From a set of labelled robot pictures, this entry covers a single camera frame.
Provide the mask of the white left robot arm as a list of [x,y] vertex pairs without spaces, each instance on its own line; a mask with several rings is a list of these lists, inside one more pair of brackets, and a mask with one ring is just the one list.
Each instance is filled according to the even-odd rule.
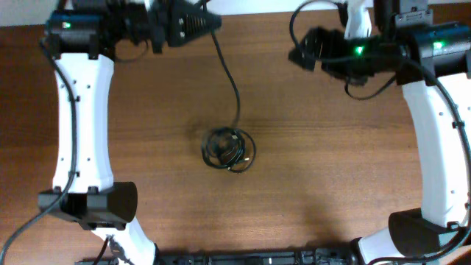
[[52,187],[38,196],[42,212],[105,240],[120,264],[158,264],[157,245],[137,217],[138,191],[116,182],[107,144],[107,107],[116,44],[179,47],[222,25],[189,1],[74,1],[46,24],[57,79],[59,149]]

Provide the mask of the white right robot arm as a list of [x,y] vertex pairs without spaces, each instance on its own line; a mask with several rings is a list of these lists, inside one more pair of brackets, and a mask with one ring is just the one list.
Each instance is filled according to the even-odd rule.
[[339,249],[320,248],[316,264],[437,264],[470,239],[470,28],[435,24],[426,1],[337,4],[343,30],[322,27],[294,39],[289,60],[365,85],[392,74],[414,123],[422,204],[392,213],[387,226]]

